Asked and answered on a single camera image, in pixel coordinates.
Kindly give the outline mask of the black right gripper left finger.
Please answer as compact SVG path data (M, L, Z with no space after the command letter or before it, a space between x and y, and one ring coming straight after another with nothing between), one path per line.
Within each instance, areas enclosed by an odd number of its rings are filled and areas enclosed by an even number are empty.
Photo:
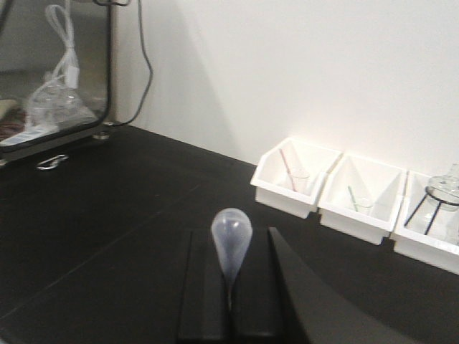
M178 340L229 340L227 290L210 231L195 229L187 257Z

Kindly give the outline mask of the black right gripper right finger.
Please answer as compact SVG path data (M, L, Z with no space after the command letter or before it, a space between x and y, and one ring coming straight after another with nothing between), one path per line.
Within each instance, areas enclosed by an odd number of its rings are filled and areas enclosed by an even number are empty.
M268 235L286 343L416 343L335 292L276 228Z

